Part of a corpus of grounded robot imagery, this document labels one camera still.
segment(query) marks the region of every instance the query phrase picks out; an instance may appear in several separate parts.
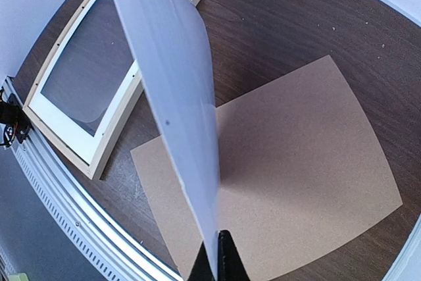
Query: glass pane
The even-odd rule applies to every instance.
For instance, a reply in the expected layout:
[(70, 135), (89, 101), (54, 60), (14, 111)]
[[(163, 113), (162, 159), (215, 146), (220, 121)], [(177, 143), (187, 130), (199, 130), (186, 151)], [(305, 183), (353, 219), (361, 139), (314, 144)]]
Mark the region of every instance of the glass pane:
[(94, 136), (133, 61), (114, 0), (96, 0), (41, 93)]

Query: picture frame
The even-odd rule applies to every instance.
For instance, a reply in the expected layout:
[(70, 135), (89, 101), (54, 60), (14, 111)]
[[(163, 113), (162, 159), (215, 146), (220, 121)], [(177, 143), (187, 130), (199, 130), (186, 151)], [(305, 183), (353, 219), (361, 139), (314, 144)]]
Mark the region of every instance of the picture frame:
[[(197, 5), (200, 0), (191, 1), (194, 5)], [(100, 111), (100, 115), (96, 114), (94, 116), (96, 119), (94, 128), (91, 128), (91, 126), (84, 123), (82, 124), (81, 120), (76, 120), (74, 116), (69, 114), (69, 111), (66, 112), (61, 108), (60, 103), (62, 104), (63, 100), (71, 103), (71, 98), (68, 97), (68, 93), (66, 97), (61, 97), (61, 102), (52, 101), (52, 99), (55, 99), (54, 96), (53, 98), (48, 97), (49, 95), (61, 93), (60, 91), (57, 92), (57, 87), (54, 88), (54, 85), (49, 84), (49, 82), (52, 80), (51, 78), (56, 76), (55, 74), (63, 68), (61, 65), (65, 61), (60, 60), (60, 58), (63, 55), (66, 57), (69, 55), (67, 51), (69, 49), (67, 49), (67, 47), (72, 47), (68, 44), (71, 43), (72, 38), (77, 32), (80, 33), (80, 31), (77, 30), (85, 30), (86, 27), (82, 27), (82, 25), (88, 22), (84, 21), (89, 21), (89, 19), (92, 20), (92, 18), (85, 19), (85, 17), (89, 16), (89, 14), (93, 14), (92, 12), (94, 11), (99, 12), (98, 9), (95, 8), (102, 6), (100, 5), (101, 3), (103, 3), (106, 8), (109, 8), (110, 6), (110, 1), (107, 0), (84, 0), (78, 7), (72, 18), (64, 27), (59, 38), (56, 40), (53, 48), (50, 50), (23, 106), (23, 111), (32, 121), (34, 126), (36, 126), (52, 145), (54, 145), (74, 166), (92, 180), (101, 177), (112, 149), (137, 100), (143, 92), (141, 72), (136, 60), (129, 60), (126, 52), (126, 58), (122, 60), (125, 65), (130, 63), (130, 66), (127, 70), (119, 70), (120, 78), (122, 72), (125, 72), (124, 78), (121, 82), (116, 81), (114, 83), (113, 87), (116, 91), (113, 90), (115, 93), (112, 95), (111, 101), (107, 103), (105, 110)], [(123, 34), (124, 41), (126, 41), (122, 30), (120, 31), (120, 37), (121, 33)], [(128, 48), (128, 50), (128, 54), (131, 56), (130, 48)], [(70, 55), (70, 57), (67, 57), (66, 61), (72, 59), (74, 59), (74, 57)], [(68, 73), (69, 71), (71, 71), (71, 69), (65, 70), (65, 72), (67, 72), (67, 78), (69, 74), (71, 76), (71, 73)], [(82, 70), (82, 74), (85, 74), (87, 71), (88, 70)], [(79, 101), (83, 100), (80, 95), (77, 95), (76, 97)], [(85, 112), (90, 115), (93, 111), (85, 109)]]

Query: white frame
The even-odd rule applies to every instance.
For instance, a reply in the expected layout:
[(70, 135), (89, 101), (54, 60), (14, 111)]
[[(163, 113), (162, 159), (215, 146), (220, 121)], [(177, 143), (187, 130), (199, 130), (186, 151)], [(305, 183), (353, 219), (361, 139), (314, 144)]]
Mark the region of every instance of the white frame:
[[(139, 99), (143, 86), (136, 61), (129, 68), (94, 136), (41, 94), (55, 63), (96, 0), (84, 0), (44, 61), (23, 106), (33, 124), (88, 178), (101, 177), (115, 143)], [(191, 0), (196, 6), (200, 0)]]
[(49, 62), (49, 65), (46, 68), (41, 81), (37, 85), (29, 105), (29, 107), (38, 115), (38, 117), (46, 125), (48, 125), (51, 130), (55, 131), (56, 135), (89, 165), (92, 163), (95, 151), (101, 142), (101, 138), (105, 134), (107, 126), (111, 122), (112, 114), (116, 111), (118, 105), (122, 102), (124, 92), (129, 88), (130, 84), (134, 80), (136, 72), (139, 71), (139, 67), (136, 61), (133, 62), (127, 74), (125, 75), (124, 80), (114, 95), (94, 136), (86, 132), (71, 118), (66, 116), (58, 107), (56, 107), (50, 100), (48, 100), (48, 98), (46, 98), (41, 93), (41, 91), (67, 43), (72, 38), (77, 27), (80, 25), (80, 22), (85, 18), (85, 15), (89, 12), (90, 8), (95, 2), (96, 0), (89, 0), (88, 4), (84, 6), (85, 8), (83, 11), (78, 15), (76, 21), (68, 29), (64, 39), (59, 45), (59, 48), (56, 50), (53, 58)]

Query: wooden table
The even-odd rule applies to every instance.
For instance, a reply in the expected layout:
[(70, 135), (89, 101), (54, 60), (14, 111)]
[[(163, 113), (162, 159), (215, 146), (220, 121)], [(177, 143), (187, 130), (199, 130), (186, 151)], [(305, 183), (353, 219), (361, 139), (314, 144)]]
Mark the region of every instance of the wooden table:
[[(81, 2), (67, 0), (34, 45), (14, 81), (21, 98)], [(330, 54), (367, 114), (403, 198), (401, 208), (363, 235), (277, 280), (381, 280), (421, 212), (421, 29), (378, 0), (202, 0), (198, 9), (212, 47), (217, 105)], [(175, 267), (130, 157), (158, 134), (143, 95), (101, 180), (67, 165), (135, 239)]]

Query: cork board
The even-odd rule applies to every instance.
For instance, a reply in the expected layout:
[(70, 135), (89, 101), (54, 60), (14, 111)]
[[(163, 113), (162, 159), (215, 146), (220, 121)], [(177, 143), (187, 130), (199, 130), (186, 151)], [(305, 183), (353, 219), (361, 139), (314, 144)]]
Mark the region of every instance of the cork board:
[[(341, 247), (402, 205), (380, 143), (330, 56), (217, 108), (218, 226), (252, 280)], [(187, 278), (201, 237), (161, 138), (132, 151), (167, 247)]]

